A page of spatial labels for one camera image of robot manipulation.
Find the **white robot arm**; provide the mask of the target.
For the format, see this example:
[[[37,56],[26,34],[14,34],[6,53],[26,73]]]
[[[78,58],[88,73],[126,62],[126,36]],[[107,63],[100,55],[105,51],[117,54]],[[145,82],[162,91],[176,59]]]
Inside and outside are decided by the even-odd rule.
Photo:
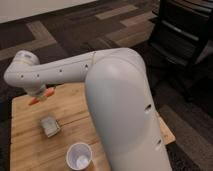
[[[97,50],[45,64],[21,50],[5,70],[4,80],[37,98],[48,84],[83,82],[112,171],[172,171],[146,66],[135,50]]]

